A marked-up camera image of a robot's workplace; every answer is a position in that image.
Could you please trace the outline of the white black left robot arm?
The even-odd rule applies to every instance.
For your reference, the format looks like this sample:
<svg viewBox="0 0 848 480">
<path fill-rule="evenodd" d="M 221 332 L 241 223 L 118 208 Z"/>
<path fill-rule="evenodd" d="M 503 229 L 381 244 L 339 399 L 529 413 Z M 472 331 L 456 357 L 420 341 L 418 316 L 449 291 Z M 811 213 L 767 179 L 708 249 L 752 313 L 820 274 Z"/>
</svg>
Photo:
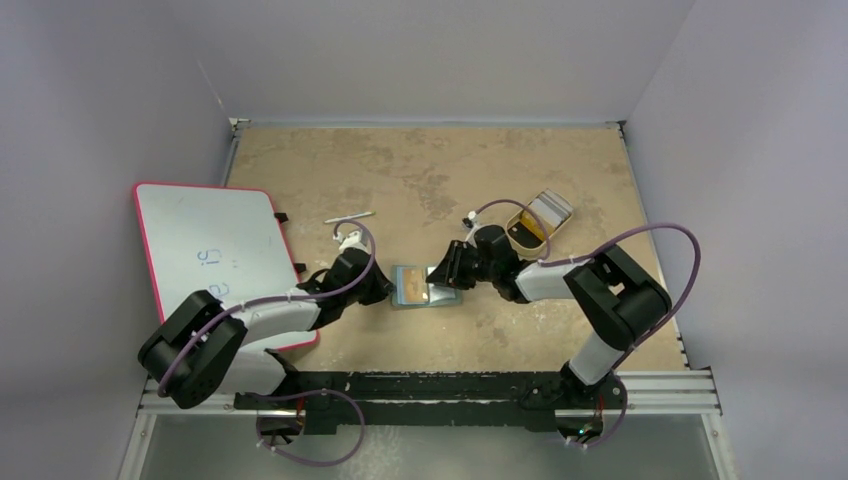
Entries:
<svg viewBox="0 0 848 480">
<path fill-rule="evenodd" d="M 298 382 L 268 340 L 317 331 L 346 308 L 383 302 L 394 290 L 371 253 L 347 247 L 330 267 L 283 295 L 225 308 L 207 290 L 191 293 L 142 344 L 137 359 L 157 382 L 158 395 L 181 409 L 218 393 L 256 393 L 284 409 L 297 399 Z"/>
</svg>

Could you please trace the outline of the green leather card holder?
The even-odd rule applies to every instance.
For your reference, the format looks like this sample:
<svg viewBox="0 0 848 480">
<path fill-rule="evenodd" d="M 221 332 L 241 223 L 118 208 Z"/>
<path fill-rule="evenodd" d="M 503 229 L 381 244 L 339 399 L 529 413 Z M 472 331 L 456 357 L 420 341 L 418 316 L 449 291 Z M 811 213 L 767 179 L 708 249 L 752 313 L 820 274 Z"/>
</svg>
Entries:
<svg viewBox="0 0 848 480">
<path fill-rule="evenodd" d="M 437 308 L 460 305 L 459 290 L 441 287 L 426 280 L 434 267 L 394 265 L 392 282 L 395 292 L 391 303 L 397 309 Z"/>
</svg>

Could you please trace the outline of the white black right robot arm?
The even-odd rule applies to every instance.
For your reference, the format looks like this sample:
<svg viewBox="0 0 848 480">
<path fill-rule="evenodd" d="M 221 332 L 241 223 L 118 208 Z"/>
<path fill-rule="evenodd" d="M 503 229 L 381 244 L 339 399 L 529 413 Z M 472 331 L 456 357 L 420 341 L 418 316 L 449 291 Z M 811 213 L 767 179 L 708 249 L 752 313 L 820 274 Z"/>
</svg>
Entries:
<svg viewBox="0 0 848 480">
<path fill-rule="evenodd" d="M 520 257 L 497 225 L 477 230 L 471 241 L 452 241 L 426 281 L 457 290 L 489 283 L 516 304 L 576 301 L 592 327 L 560 370 L 563 397 L 576 407 L 599 396 L 601 381 L 672 307 L 668 292 L 616 244 L 587 260 L 544 266 Z"/>
</svg>

